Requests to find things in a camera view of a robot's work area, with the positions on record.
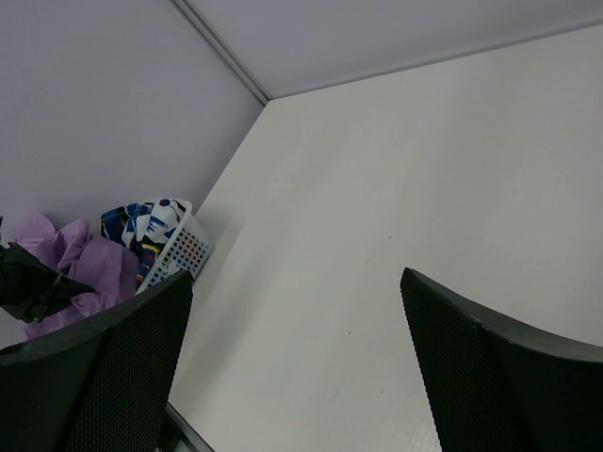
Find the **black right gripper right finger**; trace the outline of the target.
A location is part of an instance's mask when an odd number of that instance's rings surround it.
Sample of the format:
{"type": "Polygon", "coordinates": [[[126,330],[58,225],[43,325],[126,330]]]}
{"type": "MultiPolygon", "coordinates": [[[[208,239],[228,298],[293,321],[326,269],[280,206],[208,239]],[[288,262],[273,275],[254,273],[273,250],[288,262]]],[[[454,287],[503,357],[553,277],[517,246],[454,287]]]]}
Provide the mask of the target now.
{"type": "Polygon", "coordinates": [[[602,349],[406,268],[400,292],[444,451],[599,451],[602,349]]]}

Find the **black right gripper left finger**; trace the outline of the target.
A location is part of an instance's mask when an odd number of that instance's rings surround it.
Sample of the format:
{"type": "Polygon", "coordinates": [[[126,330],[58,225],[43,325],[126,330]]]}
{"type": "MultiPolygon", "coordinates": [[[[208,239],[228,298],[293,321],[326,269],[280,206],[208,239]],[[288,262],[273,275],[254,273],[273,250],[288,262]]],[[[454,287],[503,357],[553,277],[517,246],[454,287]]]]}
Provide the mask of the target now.
{"type": "Polygon", "coordinates": [[[1,351],[4,451],[153,451],[192,303],[183,270],[1,351]]]}

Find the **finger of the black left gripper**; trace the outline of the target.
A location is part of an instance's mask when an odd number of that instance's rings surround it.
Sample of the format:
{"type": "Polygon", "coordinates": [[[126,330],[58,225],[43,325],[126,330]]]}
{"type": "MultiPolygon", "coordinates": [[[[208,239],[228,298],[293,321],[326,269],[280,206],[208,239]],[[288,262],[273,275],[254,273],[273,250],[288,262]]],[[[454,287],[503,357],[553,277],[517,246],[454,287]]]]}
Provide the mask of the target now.
{"type": "Polygon", "coordinates": [[[24,323],[40,322],[71,305],[87,284],[73,281],[44,265],[15,242],[1,247],[1,308],[24,323]]]}

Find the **purple trousers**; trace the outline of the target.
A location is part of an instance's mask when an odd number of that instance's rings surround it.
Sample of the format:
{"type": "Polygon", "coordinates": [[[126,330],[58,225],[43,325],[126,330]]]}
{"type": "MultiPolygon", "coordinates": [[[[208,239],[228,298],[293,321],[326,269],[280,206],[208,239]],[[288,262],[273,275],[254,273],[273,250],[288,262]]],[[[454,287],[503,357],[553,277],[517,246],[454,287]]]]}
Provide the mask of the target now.
{"type": "Polygon", "coordinates": [[[84,219],[58,229],[49,218],[35,213],[18,226],[17,243],[46,266],[94,289],[71,298],[65,309],[25,325],[29,339],[112,308],[131,299],[138,290],[138,257],[118,243],[93,236],[84,219]]]}

